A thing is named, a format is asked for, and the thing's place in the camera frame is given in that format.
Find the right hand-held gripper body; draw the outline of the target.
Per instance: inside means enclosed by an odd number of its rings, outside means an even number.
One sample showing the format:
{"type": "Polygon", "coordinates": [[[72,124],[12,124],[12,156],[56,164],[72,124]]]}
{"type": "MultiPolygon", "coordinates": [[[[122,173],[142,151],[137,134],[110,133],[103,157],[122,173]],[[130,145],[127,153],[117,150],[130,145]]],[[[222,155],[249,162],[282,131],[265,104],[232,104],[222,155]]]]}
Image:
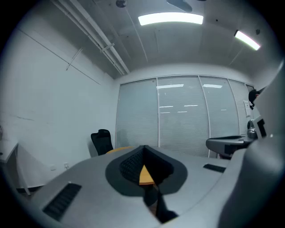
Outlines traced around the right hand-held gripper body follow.
{"type": "Polygon", "coordinates": [[[285,65],[255,99],[261,138],[246,150],[235,187],[223,207],[220,228],[285,226],[285,65]]]}

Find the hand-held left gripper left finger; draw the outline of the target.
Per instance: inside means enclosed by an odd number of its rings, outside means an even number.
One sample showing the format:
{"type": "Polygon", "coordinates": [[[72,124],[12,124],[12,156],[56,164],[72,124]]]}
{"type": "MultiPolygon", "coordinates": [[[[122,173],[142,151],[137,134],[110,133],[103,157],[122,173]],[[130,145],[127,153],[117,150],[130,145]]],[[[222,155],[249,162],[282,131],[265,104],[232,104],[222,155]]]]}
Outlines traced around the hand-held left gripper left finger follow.
{"type": "Polygon", "coordinates": [[[32,206],[42,211],[68,183],[80,191],[60,221],[52,226],[69,228],[156,228],[160,222],[146,207],[142,197],[123,196],[114,190],[105,176],[107,165],[130,152],[124,149],[81,161],[45,184],[32,197],[32,206]]]}

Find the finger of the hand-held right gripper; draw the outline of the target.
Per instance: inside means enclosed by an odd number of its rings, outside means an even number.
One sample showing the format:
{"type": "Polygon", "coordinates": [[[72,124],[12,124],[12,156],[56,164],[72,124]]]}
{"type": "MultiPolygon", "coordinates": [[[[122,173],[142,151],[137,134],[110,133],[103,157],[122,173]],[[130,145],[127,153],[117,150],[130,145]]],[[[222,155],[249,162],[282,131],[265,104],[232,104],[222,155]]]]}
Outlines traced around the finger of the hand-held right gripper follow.
{"type": "Polygon", "coordinates": [[[207,148],[222,158],[231,158],[235,151],[245,149],[249,144],[250,138],[242,135],[209,138],[206,141],[207,148]]]}

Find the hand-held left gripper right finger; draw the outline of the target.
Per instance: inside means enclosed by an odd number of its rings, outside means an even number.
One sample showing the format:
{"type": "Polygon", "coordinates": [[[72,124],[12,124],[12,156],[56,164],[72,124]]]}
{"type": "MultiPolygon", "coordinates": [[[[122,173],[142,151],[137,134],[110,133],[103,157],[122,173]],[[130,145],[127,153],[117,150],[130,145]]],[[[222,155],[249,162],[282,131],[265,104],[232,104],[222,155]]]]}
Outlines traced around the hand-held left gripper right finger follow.
{"type": "Polygon", "coordinates": [[[156,218],[144,224],[217,224],[228,193],[214,193],[228,160],[143,147],[143,161],[158,187],[156,218]]]}

